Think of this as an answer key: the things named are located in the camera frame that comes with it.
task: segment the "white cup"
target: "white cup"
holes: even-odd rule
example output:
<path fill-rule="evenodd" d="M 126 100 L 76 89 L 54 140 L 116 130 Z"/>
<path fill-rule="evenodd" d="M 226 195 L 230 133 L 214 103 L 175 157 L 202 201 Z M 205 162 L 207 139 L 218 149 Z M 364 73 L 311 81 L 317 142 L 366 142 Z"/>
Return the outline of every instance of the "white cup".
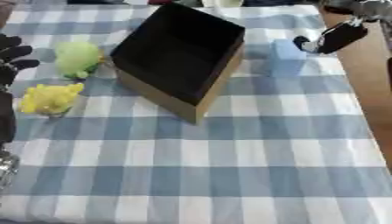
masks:
<path fill-rule="evenodd" d="M 241 7 L 243 0 L 202 0 L 204 7 Z"/>

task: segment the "yellow toy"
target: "yellow toy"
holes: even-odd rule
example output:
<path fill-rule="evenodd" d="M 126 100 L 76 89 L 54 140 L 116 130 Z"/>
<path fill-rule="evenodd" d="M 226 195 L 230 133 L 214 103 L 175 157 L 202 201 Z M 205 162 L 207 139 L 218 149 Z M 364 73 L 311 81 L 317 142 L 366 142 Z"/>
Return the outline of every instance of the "yellow toy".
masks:
<path fill-rule="evenodd" d="M 82 83 L 68 86 L 46 86 L 27 88 L 26 94 L 18 108 L 26 114 L 57 116 L 67 112 L 84 85 Z"/>

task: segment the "blue block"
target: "blue block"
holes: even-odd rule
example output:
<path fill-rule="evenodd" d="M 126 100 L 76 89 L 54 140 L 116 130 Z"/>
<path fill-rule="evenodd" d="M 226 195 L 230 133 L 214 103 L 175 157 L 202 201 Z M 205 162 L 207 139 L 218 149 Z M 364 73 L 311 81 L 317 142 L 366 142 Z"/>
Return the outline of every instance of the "blue block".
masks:
<path fill-rule="evenodd" d="M 300 75 L 306 61 L 306 52 L 299 50 L 291 40 L 276 39 L 269 53 L 268 66 L 271 76 Z"/>

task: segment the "cardboard box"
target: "cardboard box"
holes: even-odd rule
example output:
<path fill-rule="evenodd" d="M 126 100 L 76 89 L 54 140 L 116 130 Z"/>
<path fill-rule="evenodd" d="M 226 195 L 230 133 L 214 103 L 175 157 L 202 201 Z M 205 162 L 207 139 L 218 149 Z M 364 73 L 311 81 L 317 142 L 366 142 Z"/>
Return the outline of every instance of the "cardboard box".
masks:
<path fill-rule="evenodd" d="M 242 59 L 245 29 L 170 3 L 111 54 L 118 80 L 197 123 Z"/>

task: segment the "green plush toy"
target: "green plush toy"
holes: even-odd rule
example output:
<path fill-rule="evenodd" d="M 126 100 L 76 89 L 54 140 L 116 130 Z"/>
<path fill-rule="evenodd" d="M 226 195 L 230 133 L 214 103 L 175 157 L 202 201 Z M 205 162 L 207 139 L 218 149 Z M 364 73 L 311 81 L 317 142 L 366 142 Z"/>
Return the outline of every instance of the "green plush toy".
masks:
<path fill-rule="evenodd" d="M 69 79 L 86 79 L 103 62 L 103 53 L 86 41 L 63 42 L 55 49 L 55 64 Z"/>

